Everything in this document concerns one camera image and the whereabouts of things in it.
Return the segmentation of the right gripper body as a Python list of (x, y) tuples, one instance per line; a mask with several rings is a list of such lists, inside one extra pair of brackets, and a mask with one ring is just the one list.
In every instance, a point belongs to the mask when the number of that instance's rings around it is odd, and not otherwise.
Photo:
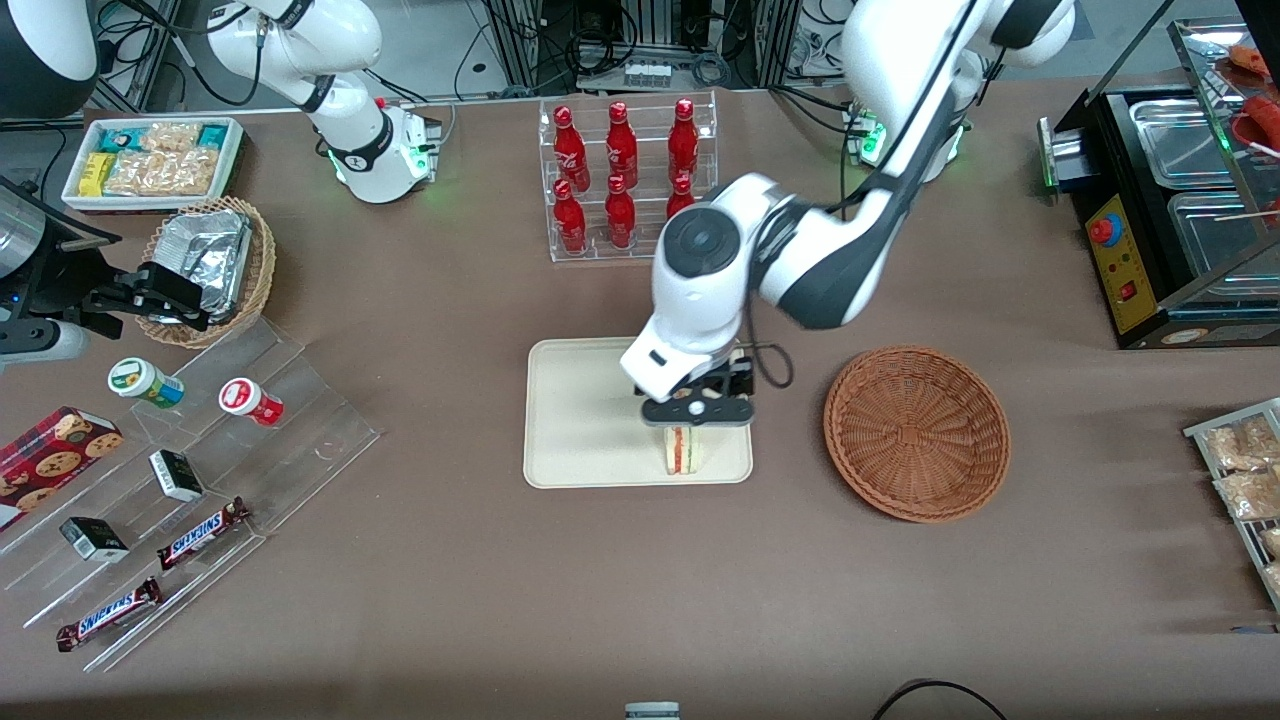
[(83, 277), (61, 249), (73, 233), (22, 190), (3, 186), (1, 302), (4, 336), (82, 336)]

